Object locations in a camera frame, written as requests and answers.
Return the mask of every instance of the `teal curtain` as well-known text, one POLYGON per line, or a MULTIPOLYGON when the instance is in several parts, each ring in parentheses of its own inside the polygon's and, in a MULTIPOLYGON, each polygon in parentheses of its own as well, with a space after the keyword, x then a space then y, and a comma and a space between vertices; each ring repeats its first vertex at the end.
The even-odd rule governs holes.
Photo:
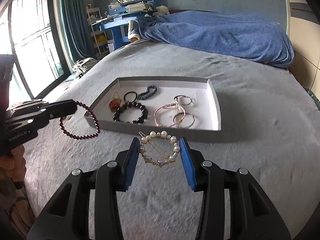
POLYGON ((79 59, 95 58, 82 0, 61 0, 61 10, 72 61, 75 63, 79 59))

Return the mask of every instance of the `white plush toy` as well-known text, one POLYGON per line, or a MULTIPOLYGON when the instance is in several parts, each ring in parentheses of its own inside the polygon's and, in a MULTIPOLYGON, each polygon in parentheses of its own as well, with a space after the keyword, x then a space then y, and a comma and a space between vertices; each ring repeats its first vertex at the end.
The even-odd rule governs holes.
POLYGON ((152 15, 153 16, 159 16, 159 15, 164 15, 164 14, 170 14, 169 9, 167 6, 161 5, 156 7, 156 12, 154 12, 152 15))

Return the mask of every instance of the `door frame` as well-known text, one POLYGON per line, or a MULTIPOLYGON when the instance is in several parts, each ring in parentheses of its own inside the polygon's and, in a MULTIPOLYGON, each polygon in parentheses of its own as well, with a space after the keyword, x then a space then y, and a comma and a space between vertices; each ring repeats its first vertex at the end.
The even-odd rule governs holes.
MULTIPOLYGON (((57 25, 56 25, 56 21, 54 18, 54 9, 53 9, 53 0, 47 0, 48 2, 48 12, 49 12, 49 21, 50 21, 50 27, 51 27, 51 32, 52 32, 52 36, 53 36, 53 41, 57 50, 57 54, 61 63, 61 67, 63 69, 63 75, 58 77, 58 79, 56 79, 55 81, 53 81, 49 86, 47 86, 44 90, 42 90, 36 97, 33 96, 30 87, 28 86, 28 83, 23 75, 22 69, 20 67, 19 64, 19 60, 18 57, 16 56, 16 67, 19 73, 19 76, 21 78, 21 81, 24 85, 24 87, 26 88, 26 91, 28 93, 28 95, 30 96, 30 98, 33 99, 39 99, 39 98, 43 98, 45 97, 47 94, 49 94, 54 88, 56 88, 59 84, 61 84, 64 80, 66 80, 66 78, 68 78, 68 76, 70 76, 71 72, 70 69, 68 67, 67 61, 64 57, 63 54, 63 50, 62 50, 62 46, 60 43, 60 39, 58 36, 58 30, 57 30, 57 25)), ((13 39, 12 39, 12 29, 11 29, 11 11, 12 9, 12 1, 9 4, 9 8, 8 8, 8 29, 9 29, 9 38, 10 38, 10 44, 11 44, 11 50, 12 53, 16 55, 16 50, 14 48, 14 43, 13 43, 13 39)))

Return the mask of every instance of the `white cardboard tray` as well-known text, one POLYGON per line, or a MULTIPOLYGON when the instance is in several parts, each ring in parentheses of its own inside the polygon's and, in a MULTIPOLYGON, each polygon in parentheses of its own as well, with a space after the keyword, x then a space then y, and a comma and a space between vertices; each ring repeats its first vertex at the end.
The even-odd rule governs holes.
MULTIPOLYGON (((188 99, 182 99, 181 102, 188 102, 188 99)), ((209 79, 192 78, 192 77, 121 77, 115 79, 93 102, 90 109, 96 115, 101 129, 111 130, 123 133, 130 133, 139 136, 139 131, 149 134, 151 131, 161 132, 166 130, 169 134, 177 138, 186 137, 192 141, 212 141, 212 137, 216 131, 221 130, 220 108, 217 95, 213 85, 209 79), (109 102, 112 99, 114 90, 120 95, 122 102, 123 96, 129 91, 135 91, 138 94, 146 91, 149 85, 157 87, 157 93, 146 100, 137 100, 145 105, 148 109, 148 119, 143 124, 130 124, 137 120, 141 115, 141 110, 130 108, 125 110, 120 120, 124 122, 114 122, 113 113, 109 108, 109 102), (153 114, 155 110, 163 105, 173 103, 176 95, 186 95, 192 97, 192 103, 185 106, 186 112, 195 115, 196 121, 189 129, 179 128, 158 128, 155 125, 153 114)), ((177 113, 173 107, 168 110, 160 110, 157 112, 157 119, 162 124, 172 124, 172 118, 177 113)), ((93 119, 86 113, 87 122, 95 127, 93 119)), ((187 126, 192 122, 191 116, 186 116, 181 124, 187 126)))

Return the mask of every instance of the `dark red beaded bracelet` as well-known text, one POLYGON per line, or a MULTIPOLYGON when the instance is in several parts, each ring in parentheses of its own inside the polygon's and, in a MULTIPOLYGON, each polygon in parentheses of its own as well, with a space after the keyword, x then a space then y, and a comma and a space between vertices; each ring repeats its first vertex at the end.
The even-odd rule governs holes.
POLYGON ((70 138, 72 139, 76 139, 76 140, 84 140, 84 139, 90 139, 90 138, 95 138, 99 135, 99 133, 101 132, 100 131, 100 126, 99 126, 99 123, 98 123, 98 120, 96 118, 96 116, 94 115, 94 113, 89 109, 88 106, 86 106, 85 104, 77 101, 76 102, 77 105, 79 106, 82 106, 85 110, 87 110, 87 112, 91 115, 91 117, 93 118, 94 120, 94 123, 96 125, 96 128, 97 128, 97 133, 95 134, 91 134, 91 135, 84 135, 84 136, 77 136, 77 135, 73 135, 72 133, 69 133, 63 126, 63 120, 65 120, 65 117, 62 117, 60 118, 60 127, 61 127, 61 130, 63 131, 64 134, 66 134, 67 136, 69 136, 70 138))

